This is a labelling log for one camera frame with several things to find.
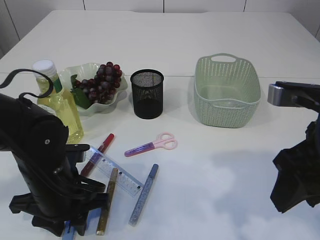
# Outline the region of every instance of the grapes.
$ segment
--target grapes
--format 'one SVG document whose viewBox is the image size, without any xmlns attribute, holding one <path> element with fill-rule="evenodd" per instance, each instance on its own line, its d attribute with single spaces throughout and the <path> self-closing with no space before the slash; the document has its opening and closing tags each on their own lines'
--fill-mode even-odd
<svg viewBox="0 0 320 240">
<path fill-rule="evenodd" d="M 113 77 L 111 75 L 107 75 L 107 76 L 105 76 L 105 80 L 107 82 L 112 82 L 113 81 Z"/>
<path fill-rule="evenodd" d="M 89 82 L 89 86 L 91 87 L 94 87 L 96 85 L 96 81 L 93 78 L 90 78 L 88 82 Z"/>
<path fill-rule="evenodd" d="M 111 66 L 106 66 L 104 69 L 105 75 L 111 75 L 112 74 L 112 67 Z"/>
<path fill-rule="evenodd" d="M 97 91 L 98 91 L 98 93 L 103 93 L 104 92 L 104 88 L 102 87 L 102 86 L 98 86 L 97 87 Z"/>
<path fill-rule="evenodd" d="M 116 70 L 116 71 L 119 71 L 120 70 L 120 66 L 118 64 L 115 64 L 113 66 L 113 69 Z"/>
<path fill-rule="evenodd" d="M 120 66 L 108 61 L 100 65 L 93 78 L 76 80 L 72 87 L 81 89 L 92 104 L 106 104 L 114 99 L 117 89 L 121 86 L 122 75 Z"/>
<path fill-rule="evenodd" d="M 104 89 L 109 89 L 110 86 L 111 86 L 111 84 L 110 84 L 109 82 L 107 82 L 107 81 L 103 81 L 103 82 L 101 83 L 101 86 L 102 86 Z"/>
<path fill-rule="evenodd" d="M 83 79 L 81 83 L 82 83 L 83 85 L 87 86 L 89 82 L 88 82 L 87 79 Z"/>
<path fill-rule="evenodd" d="M 115 93 L 116 93 L 116 89 L 114 88 L 114 87 L 111 87 L 110 89 L 109 89 L 109 94 L 112 94 L 112 95 L 114 95 Z"/>
<path fill-rule="evenodd" d="M 107 100 L 112 100 L 114 98 L 114 95 L 113 94 L 107 94 L 106 97 L 105 97 Z"/>
<path fill-rule="evenodd" d="M 86 94 L 86 95 L 88 95 L 88 94 L 89 94 L 89 90 L 88 90 L 88 88 L 84 88 L 82 91 L 83 91 L 83 93 L 84 93 L 84 94 Z"/>
<path fill-rule="evenodd" d="M 94 101 L 96 99 L 95 96 L 93 96 L 91 93 L 89 94 L 88 96 L 88 99 L 91 100 L 91 101 Z"/>
<path fill-rule="evenodd" d="M 117 76 L 117 77 L 119 77 L 119 78 L 120 78 L 120 77 L 122 76 L 122 71 L 121 71 L 121 70 L 116 71 L 116 73 L 115 73 L 115 74 L 116 74 L 116 76 Z"/>
<path fill-rule="evenodd" d="M 99 67 L 97 73 L 103 75 L 103 74 L 104 74 L 104 71 L 105 71 L 105 68 L 104 68 L 104 67 Z"/>
<path fill-rule="evenodd" d="M 114 86 L 116 89 L 120 88 L 120 82 L 116 81 L 116 82 L 113 84 L 113 86 Z"/>
</svg>

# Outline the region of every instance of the white bottle cap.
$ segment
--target white bottle cap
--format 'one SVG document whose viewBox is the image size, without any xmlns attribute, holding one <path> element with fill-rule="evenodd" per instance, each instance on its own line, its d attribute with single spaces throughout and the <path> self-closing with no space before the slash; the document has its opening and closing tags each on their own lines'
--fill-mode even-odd
<svg viewBox="0 0 320 240">
<path fill-rule="evenodd" d="M 56 69 L 54 62 L 49 59 L 36 61 L 32 65 L 32 69 L 37 72 L 40 72 L 44 75 L 47 75 L 49 78 L 52 78 L 54 75 L 57 74 L 57 69 Z M 35 72 L 34 72 L 34 75 L 36 78 L 43 78 L 43 76 L 41 76 Z"/>
</svg>

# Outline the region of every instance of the basket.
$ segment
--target basket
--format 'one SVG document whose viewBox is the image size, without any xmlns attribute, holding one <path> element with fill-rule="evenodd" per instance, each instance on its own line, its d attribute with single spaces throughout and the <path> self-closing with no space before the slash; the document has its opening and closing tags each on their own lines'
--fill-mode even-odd
<svg viewBox="0 0 320 240">
<path fill-rule="evenodd" d="M 214 61 L 227 56 L 233 62 Z M 223 128 L 241 128 L 253 116 L 261 97 L 254 66 L 246 59 L 220 53 L 198 60 L 195 69 L 194 102 L 201 123 Z"/>
</svg>

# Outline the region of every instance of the white table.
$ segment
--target white table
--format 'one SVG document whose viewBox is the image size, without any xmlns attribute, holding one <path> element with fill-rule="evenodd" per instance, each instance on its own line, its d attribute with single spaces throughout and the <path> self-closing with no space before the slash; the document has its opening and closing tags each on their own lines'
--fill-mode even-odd
<svg viewBox="0 0 320 240">
<path fill-rule="evenodd" d="M 278 174 L 274 157 L 280 150 L 301 142 L 307 125 L 317 117 L 304 108 L 267 103 L 270 83 L 293 80 L 318 83 L 320 79 L 261 78 L 261 103 L 250 122 L 239 129 L 205 126 L 196 120 L 192 77 L 165 78 L 164 112 L 156 119 L 135 116 L 130 87 L 119 96 L 112 112 L 82 117 L 83 143 L 99 146 L 109 133 L 114 133 L 108 155 L 124 169 L 141 182 L 154 163 L 159 164 L 159 171 L 136 227 L 129 226 L 128 220 L 137 198 L 118 187 L 106 235 L 95 236 L 99 212 L 94 211 L 85 236 L 76 239 L 319 239 L 319 206 L 311 208 L 302 202 L 281 214 L 270 200 Z M 31 74 L 19 74 L 0 93 L 17 97 L 22 91 L 37 90 Z M 124 151 L 153 140 L 163 131 L 175 135 L 178 148 L 124 157 Z M 12 155 L 0 152 L 0 158 L 1 238 L 56 240 L 51 233 L 32 227 L 30 215 L 11 213 L 12 197 L 29 191 Z M 108 181 L 98 170 L 91 176 Z"/>
<path fill-rule="evenodd" d="M 111 60 L 128 75 L 193 76 L 200 57 L 218 53 L 248 59 L 259 77 L 320 78 L 319 42 L 284 12 L 57 10 L 0 60 L 0 73 L 49 58 L 59 70 Z"/>
</svg>

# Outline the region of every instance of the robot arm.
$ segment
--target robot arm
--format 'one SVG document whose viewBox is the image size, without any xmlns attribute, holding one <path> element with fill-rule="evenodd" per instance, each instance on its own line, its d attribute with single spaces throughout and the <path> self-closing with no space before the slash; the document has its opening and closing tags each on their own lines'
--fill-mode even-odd
<svg viewBox="0 0 320 240">
<path fill-rule="evenodd" d="M 269 86 L 268 102 L 279 107 L 304 107 L 320 113 L 320 85 L 277 81 Z M 278 176 L 271 200 L 279 212 L 302 201 L 320 203 L 320 115 L 298 145 L 283 149 L 273 160 Z"/>
<path fill-rule="evenodd" d="M 0 89 L 14 76 L 29 69 L 11 72 Z M 47 97 L 22 93 L 14 99 L 0 93 L 0 151 L 11 151 L 30 193 L 14 196 L 9 207 L 34 215 L 32 225 L 61 236 L 65 221 L 84 235 L 88 212 L 106 205 L 108 195 L 103 183 L 79 175 L 76 163 L 84 160 L 87 144 L 66 145 L 69 130 L 61 120 L 25 98 Z"/>
</svg>

